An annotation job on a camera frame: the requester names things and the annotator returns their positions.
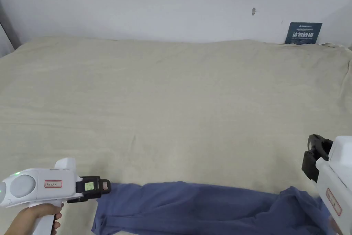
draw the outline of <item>gripper handle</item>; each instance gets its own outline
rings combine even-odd
[[[61,206],[62,200],[51,200],[45,202],[30,203],[29,207],[40,204],[53,204],[54,206]],[[54,215],[44,216],[35,221],[32,235],[50,235],[52,233],[54,224]]]

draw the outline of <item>red bordered label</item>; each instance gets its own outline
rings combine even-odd
[[[326,197],[330,201],[331,205],[334,207],[337,215],[341,216],[342,208],[340,207],[339,203],[337,202],[336,198],[334,197],[330,189],[326,190]]]
[[[45,180],[44,183],[45,188],[62,188],[61,180]]]

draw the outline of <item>white plastic device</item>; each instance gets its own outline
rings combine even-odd
[[[336,137],[329,159],[316,162],[319,195],[343,235],[352,234],[352,136]]]
[[[82,178],[76,174],[74,158],[56,162],[54,169],[34,168],[12,174],[0,182],[0,206],[11,207],[28,204],[29,207],[50,203],[60,206],[63,201],[83,196],[76,193],[76,182]],[[45,216],[35,223],[33,235],[49,235],[54,216]]]

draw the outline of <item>human hand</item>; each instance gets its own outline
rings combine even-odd
[[[41,204],[25,208],[18,213],[5,235],[29,235],[33,231],[36,219],[46,215],[55,215],[55,220],[61,218],[62,214],[60,211],[63,206],[63,204],[61,204],[61,207],[52,204]],[[56,229],[59,226],[60,223],[54,221],[52,235],[56,235]]]
[[[329,217],[329,224],[338,235],[342,235],[342,232],[341,232],[339,226],[337,225],[336,221],[334,220],[334,218],[332,216]]]

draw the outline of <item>black clamp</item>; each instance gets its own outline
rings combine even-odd
[[[319,170],[316,167],[317,160],[321,157],[325,161],[329,160],[332,144],[333,141],[317,134],[312,134],[308,138],[308,150],[305,151],[303,157],[302,171],[314,182],[318,181],[319,176]]]
[[[83,196],[68,200],[67,203],[99,199],[102,194],[108,194],[111,191],[111,183],[107,179],[101,179],[99,176],[83,176],[81,178],[83,178],[82,181],[76,182],[76,193],[82,193]]]

